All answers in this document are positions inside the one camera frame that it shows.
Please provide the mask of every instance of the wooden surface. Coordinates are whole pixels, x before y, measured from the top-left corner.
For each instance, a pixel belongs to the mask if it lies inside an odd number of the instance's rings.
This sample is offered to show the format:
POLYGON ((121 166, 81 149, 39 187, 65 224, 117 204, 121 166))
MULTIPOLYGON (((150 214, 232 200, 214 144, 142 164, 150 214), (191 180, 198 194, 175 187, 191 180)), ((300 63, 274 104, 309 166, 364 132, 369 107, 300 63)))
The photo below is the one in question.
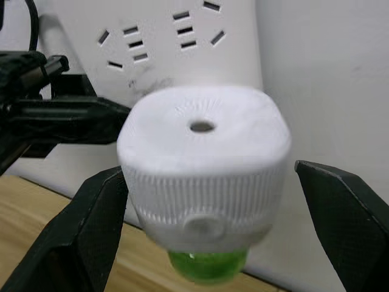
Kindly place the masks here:
MULTIPOLYGON (((0 287, 43 227, 68 202, 67 198, 21 178, 0 178, 0 287)), ((278 289, 245 274, 214 287, 187 282, 173 271, 162 248, 142 231, 125 224, 105 291, 278 292, 278 289)))

